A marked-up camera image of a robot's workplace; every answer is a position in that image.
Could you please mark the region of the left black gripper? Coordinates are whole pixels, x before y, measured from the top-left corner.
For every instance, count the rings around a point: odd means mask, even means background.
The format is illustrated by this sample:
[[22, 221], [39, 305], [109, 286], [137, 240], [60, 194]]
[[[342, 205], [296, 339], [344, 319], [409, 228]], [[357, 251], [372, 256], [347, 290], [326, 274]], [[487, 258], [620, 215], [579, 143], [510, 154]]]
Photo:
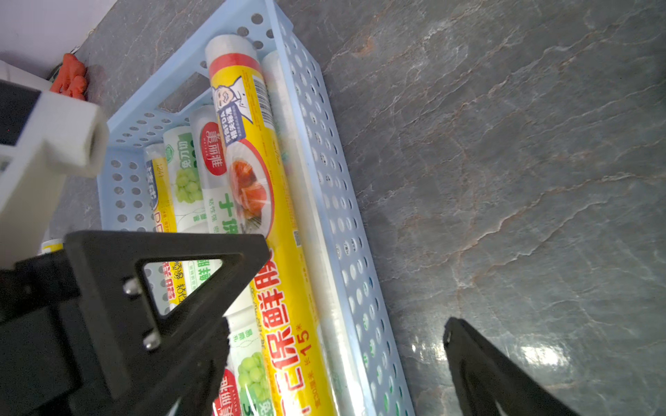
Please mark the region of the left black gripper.
[[116, 415], [225, 369], [225, 314], [265, 265], [258, 234], [74, 232], [1, 272], [1, 413]]

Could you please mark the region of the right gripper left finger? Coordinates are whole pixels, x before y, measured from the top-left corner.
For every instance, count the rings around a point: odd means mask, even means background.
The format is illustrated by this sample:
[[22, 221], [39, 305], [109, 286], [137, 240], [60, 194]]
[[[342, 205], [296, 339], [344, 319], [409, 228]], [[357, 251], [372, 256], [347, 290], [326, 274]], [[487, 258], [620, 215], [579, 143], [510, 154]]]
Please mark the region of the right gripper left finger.
[[138, 379], [111, 406], [113, 415], [210, 415], [230, 343], [225, 317], [182, 341], [165, 341], [135, 365]]

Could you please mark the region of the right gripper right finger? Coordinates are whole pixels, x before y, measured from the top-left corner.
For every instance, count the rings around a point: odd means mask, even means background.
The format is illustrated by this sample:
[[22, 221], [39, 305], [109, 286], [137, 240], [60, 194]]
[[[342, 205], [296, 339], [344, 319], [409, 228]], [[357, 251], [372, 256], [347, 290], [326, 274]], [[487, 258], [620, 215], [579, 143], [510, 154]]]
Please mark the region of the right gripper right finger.
[[451, 317], [443, 346], [465, 415], [574, 415], [467, 321]]

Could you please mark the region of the green grape wrap roll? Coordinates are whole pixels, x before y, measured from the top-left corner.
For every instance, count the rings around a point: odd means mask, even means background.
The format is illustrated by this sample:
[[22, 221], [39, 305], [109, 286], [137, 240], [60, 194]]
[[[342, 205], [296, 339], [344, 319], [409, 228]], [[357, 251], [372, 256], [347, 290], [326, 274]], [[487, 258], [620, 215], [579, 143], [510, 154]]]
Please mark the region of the green grape wrap roll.
[[[203, 204], [192, 129], [188, 126], [171, 129], [164, 134], [164, 143], [177, 231], [211, 233]], [[225, 317], [230, 327], [227, 368], [232, 367], [238, 377], [240, 415], [274, 415], [249, 288], [239, 294]]]

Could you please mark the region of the light blue plastic basket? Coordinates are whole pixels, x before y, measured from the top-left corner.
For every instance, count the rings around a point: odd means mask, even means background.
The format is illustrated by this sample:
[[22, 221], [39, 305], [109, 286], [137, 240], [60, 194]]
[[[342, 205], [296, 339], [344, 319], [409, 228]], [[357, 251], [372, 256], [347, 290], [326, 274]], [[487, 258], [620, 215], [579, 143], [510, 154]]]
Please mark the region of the light blue plastic basket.
[[109, 120], [109, 148], [98, 176], [102, 226], [106, 230], [146, 231], [152, 225], [144, 148], [169, 128], [187, 122], [190, 112], [208, 104], [206, 44], [215, 36], [238, 33], [260, 57], [277, 52], [297, 108], [301, 134], [314, 133], [319, 151], [317, 207], [333, 266], [351, 348], [361, 377], [366, 415], [411, 415], [409, 394], [395, 337], [357, 206], [336, 121], [318, 62], [294, 34], [272, 1], [227, 1], [121, 106]]

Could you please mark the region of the white green wrap roll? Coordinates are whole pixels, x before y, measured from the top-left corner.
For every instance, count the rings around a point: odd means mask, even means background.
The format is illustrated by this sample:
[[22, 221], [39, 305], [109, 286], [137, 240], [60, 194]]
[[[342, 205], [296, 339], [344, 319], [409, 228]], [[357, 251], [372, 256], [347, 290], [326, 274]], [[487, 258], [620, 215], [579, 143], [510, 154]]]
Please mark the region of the white green wrap roll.
[[266, 85], [276, 122], [277, 138], [289, 182], [298, 229], [310, 274], [328, 378], [338, 415], [366, 415], [364, 391], [352, 352], [335, 274], [317, 207], [316, 186], [320, 184], [316, 163], [319, 151], [310, 145], [314, 133], [301, 134], [298, 121], [304, 112], [291, 98], [287, 74], [279, 54], [262, 60]]
[[[214, 107], [199, 107], [190, 115], [190, 121], [208, 230], [213, 234], [238, 234], [237, 209]], [[220, 385], [218, 399], [213, 402], [215, 415], [241, 414], [237, 379], [233, 368], [228, 367]]]

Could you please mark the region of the yellow red wrap roll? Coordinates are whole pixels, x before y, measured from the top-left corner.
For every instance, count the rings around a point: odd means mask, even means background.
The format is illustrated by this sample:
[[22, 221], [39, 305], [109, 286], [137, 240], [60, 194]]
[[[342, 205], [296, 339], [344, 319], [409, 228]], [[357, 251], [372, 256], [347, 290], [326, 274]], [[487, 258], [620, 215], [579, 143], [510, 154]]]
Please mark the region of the yellow red wrap roll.
[[[155, 143], [144, 150], [147, 190], [156, 232], [177, 232], [168, 162], [163, 143]], [[162, 264], [169, 311], [187, 298], [183, 263], [169, 261]]]

